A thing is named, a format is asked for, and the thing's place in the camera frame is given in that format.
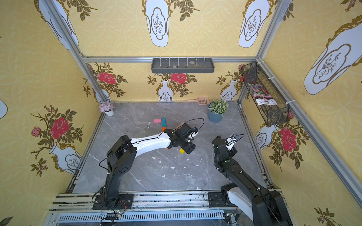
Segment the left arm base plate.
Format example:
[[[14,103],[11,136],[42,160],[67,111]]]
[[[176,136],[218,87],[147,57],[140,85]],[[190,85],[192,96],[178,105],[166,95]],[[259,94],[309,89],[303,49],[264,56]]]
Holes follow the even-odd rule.
[[[97,195],[94,201],[93,210],[121,210],[130,209],[133,204],[134,194],[119,194],[114,198],[105,198]]]

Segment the teal wooden block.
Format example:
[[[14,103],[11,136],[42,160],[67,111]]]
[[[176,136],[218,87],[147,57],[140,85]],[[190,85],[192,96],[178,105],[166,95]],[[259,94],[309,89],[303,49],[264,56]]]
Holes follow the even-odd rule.
[[[161,122],[162,122],[162,127],[166,128],[166,119],[164,117],[161,118]]]

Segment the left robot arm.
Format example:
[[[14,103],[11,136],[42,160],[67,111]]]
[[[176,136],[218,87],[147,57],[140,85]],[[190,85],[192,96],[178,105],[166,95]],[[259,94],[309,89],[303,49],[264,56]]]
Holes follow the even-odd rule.
[[[180,147],[190,154],[196,145],[192,143],[199,129],[183,123],[176,129],[165,129],[161,133],[142,138],[129,138],[127,135],[120,139],[108,151],[107,177],[104,186],[93,201],[93,210],[119,210],[130,208],[133,194],[120,194],[121,179],[127,173],[136,157],[157,149]]]

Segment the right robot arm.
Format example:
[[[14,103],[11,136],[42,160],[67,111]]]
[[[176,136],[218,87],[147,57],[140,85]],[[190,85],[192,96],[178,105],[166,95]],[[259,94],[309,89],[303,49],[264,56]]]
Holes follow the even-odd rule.
[[[226,186],[226,198],[236,205],[255,226],[292,226],[287,206],[278,191],[270,191],[252,179],[233,159],[237,136],[213,141],[214,165],[232,183]]]

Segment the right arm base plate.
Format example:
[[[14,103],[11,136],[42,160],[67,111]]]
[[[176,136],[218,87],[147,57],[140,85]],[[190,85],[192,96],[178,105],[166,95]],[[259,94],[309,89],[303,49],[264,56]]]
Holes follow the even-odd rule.
[[[222,192],[209,192],[207,193],[207,200],[209,207],[226,207],[222,197]]]

